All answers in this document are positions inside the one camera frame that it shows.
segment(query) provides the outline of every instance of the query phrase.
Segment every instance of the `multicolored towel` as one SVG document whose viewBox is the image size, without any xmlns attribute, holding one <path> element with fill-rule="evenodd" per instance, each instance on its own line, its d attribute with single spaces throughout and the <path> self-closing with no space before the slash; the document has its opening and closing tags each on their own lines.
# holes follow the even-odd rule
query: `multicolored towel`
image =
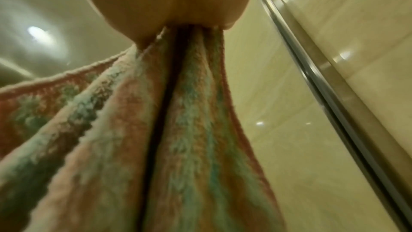
<svg viewBox="0 0 412 232">
<path fill-rule="evenodd" d="M 284 231 L 225 79 L 223 33 L 0 89 L 0 232 Z"/>
</svg>

